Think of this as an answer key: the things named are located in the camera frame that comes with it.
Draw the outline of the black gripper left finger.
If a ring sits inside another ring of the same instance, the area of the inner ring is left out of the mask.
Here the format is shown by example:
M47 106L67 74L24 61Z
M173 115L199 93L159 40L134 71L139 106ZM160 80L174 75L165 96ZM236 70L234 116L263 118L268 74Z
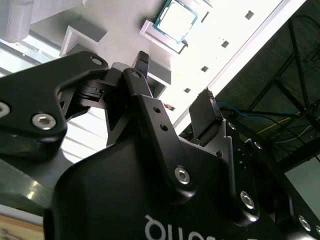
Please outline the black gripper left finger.
M197 182L166 110L147 83L150 58L109 66L81 51L8 75L0 81L0 154L24 166L52 161L67 123L90 108L105 111L105 149L68 169L56 187L82 195L146 185L167 202L183 204Z

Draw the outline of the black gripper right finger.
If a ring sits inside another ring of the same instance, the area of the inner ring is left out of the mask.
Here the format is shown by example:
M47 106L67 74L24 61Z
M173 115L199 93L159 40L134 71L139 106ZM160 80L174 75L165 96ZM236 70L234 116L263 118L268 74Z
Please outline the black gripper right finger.
M242 141L225 119L211 91L203 90L189 107L194 137L220 160L219 209L240 226L263 217L287 240L317 240L320 221L277 162L256 140Z

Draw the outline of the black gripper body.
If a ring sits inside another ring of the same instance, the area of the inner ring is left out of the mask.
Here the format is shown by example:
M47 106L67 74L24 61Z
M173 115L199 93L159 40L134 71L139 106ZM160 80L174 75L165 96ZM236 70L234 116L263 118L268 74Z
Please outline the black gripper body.
M44 215L47 240L274 240L266 213L238 226L218 184L220 160L182 143L198 183L195 196L172 204L154 154L139 137L108 147L70 167Z

